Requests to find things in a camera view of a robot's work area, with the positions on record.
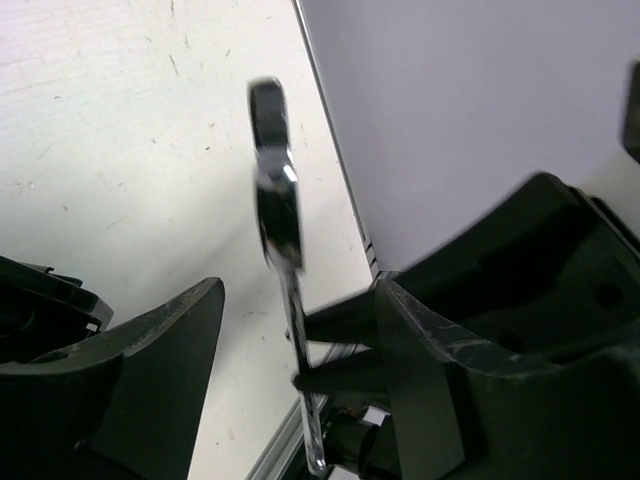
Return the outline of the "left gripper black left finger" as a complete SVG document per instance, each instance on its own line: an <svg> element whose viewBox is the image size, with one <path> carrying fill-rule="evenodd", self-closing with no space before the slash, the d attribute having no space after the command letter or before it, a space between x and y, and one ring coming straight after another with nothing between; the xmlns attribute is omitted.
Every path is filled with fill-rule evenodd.
<svg viewBox="0 0 640 480"><path fill-rule="evenodd" d="M1 367L5 479L184 479L225 300L209 277L159 307Z"/></svg>

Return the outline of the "silver wrench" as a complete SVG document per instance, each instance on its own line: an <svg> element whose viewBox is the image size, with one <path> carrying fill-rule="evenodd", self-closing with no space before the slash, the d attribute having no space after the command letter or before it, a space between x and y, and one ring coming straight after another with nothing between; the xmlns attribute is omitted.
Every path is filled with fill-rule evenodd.
<svg viewBox="0 0 640 480"><path fill-rule="evenodd" d="M304 271L298 175L292 161L285 94L276 78L248 85L254 142L254 188L258 230L266 262L281 285L297 372L310 369L299 274Z"/></svg>

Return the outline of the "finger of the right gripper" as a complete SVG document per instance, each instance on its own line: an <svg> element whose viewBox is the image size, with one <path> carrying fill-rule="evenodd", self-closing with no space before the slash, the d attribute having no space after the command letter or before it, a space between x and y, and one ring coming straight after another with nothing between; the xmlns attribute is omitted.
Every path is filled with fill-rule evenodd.
<svg viewBox="0 0 640 480"><path fill-rule="evenodd" d="M304 326L309 341L376 348L375 294L362 292L313 312L306 316Z"/></svg>
<svg viewBox="0 0 640 480"><path fill-rule="evenodd" d="M311 367L298 373L292 383L301 392L388 402L384 361L378 350L357 352Z"/></svg>

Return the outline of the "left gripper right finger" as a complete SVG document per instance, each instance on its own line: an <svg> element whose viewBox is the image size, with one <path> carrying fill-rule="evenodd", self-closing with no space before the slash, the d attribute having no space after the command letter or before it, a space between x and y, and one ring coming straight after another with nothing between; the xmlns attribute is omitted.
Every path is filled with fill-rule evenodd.
<svg viewBox="0 0 640 480"><path fill-rule="evenodd" d="M380 349L406 479L635 479L639 344L565 365L510 352L375 289Z"/></svg>

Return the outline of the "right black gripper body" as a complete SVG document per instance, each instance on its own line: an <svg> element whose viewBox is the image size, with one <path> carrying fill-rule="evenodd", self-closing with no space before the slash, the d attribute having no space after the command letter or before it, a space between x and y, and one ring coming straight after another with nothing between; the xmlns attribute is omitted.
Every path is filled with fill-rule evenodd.
<svg viewBox="0 0 640 480"><path fill-rule="evenodd" d="M395 278L417 319L380 322L386 362L492 347L529 365L639 348L639 241L600 198L549 173Z"/></svg>

